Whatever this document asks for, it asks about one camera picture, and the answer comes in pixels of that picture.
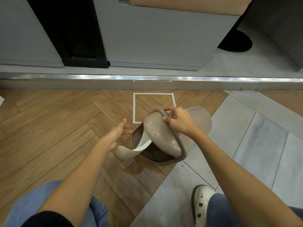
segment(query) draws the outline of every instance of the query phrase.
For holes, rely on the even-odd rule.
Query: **denim pant leg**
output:
[[[303,220],[303,209],[290,207]],[[240,221],[224,194],[214,194],[207,205],[207,227],[240,227]]]
[[[20,227],[29,217],[34,215],[39,210],[40,206],[46,201],[46,199],[58,187],[61,182],[62,181],[53,181],[45,183],[36,188],[35,190],[26,194],[20,200],[18,200],[17,203],[10,210],[6,218],[4,227]],[[95,208],[100,208],[101,210],[95,210],[95,213],[99,213],[99,216],[103,217],[102,221],[104,222],[102,223],[102,225],[98,225],[98,227],[105,227],[107,226],[107,209],[99,201],[97,202],[99,204],[95,205]],[[91,206],[87,210],[87,213],[82,223],[82,227],[97,227],[94,212],[91,209]]]

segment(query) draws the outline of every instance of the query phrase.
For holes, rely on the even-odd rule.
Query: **white shoe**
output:
[[[194,188],[191,196],[191,206],[195,227],[205,227],[207,205],[213,194],[215,194],[215,191],[205,185],[198,185]]]

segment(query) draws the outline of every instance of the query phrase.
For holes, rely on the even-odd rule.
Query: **person's right hand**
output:
[[[194,121],[190,117],[187,110],[181,107],[166,107],[165,111],[171,111],[169,116],[163,117],[163,121],[169,123],[176,131],[191,136],[197,129]]]

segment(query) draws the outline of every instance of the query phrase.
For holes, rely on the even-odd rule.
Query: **black sleeve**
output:
[[[53,211],[43,211],[32,215],[21,227],[73,227],[69,220]]]

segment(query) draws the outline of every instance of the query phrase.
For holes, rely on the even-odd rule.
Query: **person's left hand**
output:
[[[130,129],[130,125],[126,124],[126,119],[123,119],[118,126],[113,127],[104,137],[104,141],[109,142],[109,151],[116,149],[119,146],[119,141],[125,141],[130,139],[130,134],[133,131]]]

